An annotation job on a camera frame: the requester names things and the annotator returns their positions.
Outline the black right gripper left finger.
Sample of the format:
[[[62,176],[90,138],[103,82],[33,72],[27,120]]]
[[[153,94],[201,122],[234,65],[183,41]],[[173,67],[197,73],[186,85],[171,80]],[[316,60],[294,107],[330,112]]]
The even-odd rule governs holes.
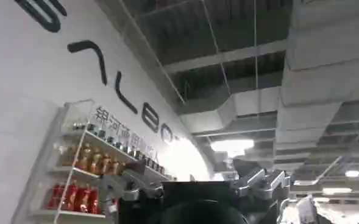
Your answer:
[[[136,199],[143,194],[147,198],[159,199],[164,196],[163,185],[146,175],[146,161],[134,161],[126,163],[121,171],[121,177],[126,181],[126,191],[137,195]]]

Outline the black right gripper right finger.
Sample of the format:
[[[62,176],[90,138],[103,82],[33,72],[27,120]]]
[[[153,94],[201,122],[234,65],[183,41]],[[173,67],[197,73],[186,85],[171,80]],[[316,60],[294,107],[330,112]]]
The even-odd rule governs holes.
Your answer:
[[[233,160],[233,167],[239,179],[232,181],[230,188],[239,197],[252,194],[261,200],[282,201],[288,198],[290,192],[290,176],[282,170],[262,168],[258,162]]]

